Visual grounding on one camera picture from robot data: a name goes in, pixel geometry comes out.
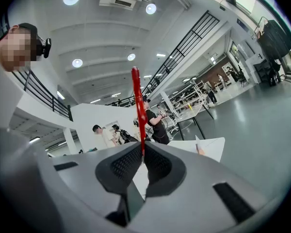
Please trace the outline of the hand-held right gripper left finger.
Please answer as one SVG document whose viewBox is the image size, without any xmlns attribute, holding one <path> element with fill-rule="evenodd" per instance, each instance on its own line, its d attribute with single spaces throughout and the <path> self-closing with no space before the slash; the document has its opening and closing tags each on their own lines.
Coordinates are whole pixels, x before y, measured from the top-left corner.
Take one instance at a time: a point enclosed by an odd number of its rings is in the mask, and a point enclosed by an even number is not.
<svg viewBox="0 0 291 233">
<path fill-rule="evenodd" d="M 107 192 L 124 196 L 142 162 L 141 143 L 132 143 L 98 163 L 95 175 Z"/>
</svg>

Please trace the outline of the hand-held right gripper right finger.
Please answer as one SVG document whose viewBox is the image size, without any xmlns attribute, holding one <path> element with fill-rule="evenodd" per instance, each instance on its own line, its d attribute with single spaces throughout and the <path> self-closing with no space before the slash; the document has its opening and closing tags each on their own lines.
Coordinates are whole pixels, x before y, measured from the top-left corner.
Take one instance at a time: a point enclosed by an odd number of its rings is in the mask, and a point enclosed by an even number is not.
<svg viewBox="0 0 291 233">
<path fill-rule="evenodd" d="M 169 196 L 183 183 L 186 166 L 177 153 L 172 146 L 145 143 L 144 163 L 149 180 L 146 198 Z"/>
</svg>

